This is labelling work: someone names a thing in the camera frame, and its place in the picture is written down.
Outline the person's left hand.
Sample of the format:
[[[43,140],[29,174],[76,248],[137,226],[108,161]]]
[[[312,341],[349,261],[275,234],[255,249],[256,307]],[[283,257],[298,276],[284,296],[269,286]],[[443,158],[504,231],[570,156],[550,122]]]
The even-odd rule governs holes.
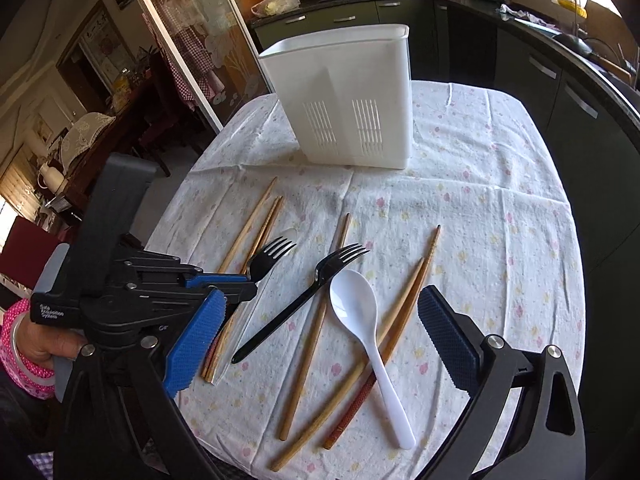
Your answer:
[[[39,325],[26,314],[17,327],[16,348],[30,362],[52,370],[53,358],[75,359],[87,339],[67,328]]]

